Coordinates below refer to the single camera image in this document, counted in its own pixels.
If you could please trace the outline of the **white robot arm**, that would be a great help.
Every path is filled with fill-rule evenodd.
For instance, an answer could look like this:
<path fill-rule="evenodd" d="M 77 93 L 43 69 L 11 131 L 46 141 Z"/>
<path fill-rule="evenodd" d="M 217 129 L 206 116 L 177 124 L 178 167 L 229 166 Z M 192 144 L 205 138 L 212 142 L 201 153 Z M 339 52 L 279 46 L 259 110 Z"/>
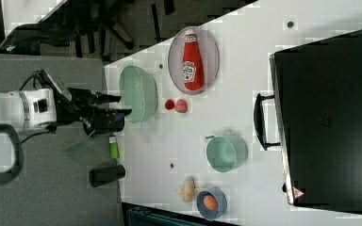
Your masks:
<path fill-rule="evenodd" d="M 44 70 L 29 79 L 33 89 L 0 92 L 0 186 L 13 181 L 24 165 L 22 145 L 30 138 L 54 134 L 60 126 L 83 123 L 88 137 L 120 132 L 132 110 L 102 108 L 118 103 L 119 95 L 66 88 Z"/>

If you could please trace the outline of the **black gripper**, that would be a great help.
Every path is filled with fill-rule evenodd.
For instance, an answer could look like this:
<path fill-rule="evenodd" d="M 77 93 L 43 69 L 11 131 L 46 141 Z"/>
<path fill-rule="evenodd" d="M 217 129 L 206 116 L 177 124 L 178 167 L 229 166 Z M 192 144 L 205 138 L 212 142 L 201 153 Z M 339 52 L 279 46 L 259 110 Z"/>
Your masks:
<path fill-rule="evenodd" d="M 132 113 L 132 109 L 100 107 L 101 104 L 119 103 L 121 96 L 89 89 L 65 88 L 45 70 L 34 71 L 32 77 L 43 89 L 53 91 L 57 119 L 48 123 L 49 129 L 56 130 L 59 126 L 81 121 L 87 136 L 91 133 L 116 133 L 124 129 L 125 116 Z"/>

